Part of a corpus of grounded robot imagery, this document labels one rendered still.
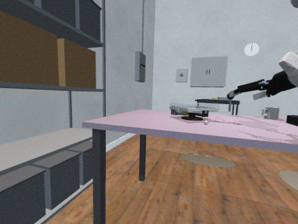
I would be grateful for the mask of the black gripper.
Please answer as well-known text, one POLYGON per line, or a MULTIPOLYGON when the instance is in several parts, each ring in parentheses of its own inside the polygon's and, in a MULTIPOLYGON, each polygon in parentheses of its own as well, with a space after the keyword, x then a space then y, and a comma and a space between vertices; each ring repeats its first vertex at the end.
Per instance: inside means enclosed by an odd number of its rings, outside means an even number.
POLYGON ((264 79, 261 79, 256 82, 240 85, 237 87, 237 89, 229 92, 229 96, 233 97, 248 91, 267 90, 254 94, 253 100, 256 100, 266 96, 270 97, 270 95, 274 96, 275 94, 280 93, 281 91, 290 90, 292 88, 296 88, 296 86, 289 81, 288 75, 284 71, 281 71, 279 73, 276 73, 273 76, 272 80, 265 81, 264 79))

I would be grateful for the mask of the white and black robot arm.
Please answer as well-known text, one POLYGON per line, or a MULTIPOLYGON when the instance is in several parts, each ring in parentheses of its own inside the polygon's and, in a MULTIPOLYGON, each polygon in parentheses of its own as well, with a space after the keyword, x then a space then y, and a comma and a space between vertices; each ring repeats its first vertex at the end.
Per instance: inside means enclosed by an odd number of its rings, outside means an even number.
MULTIPOLYGON (((298 0, 290 0, 293 7, 298 8, 298 0)), ((279 62, 284 72, 288 75, 289 81, 298 87, 298 50, 288 52, 279 62)))

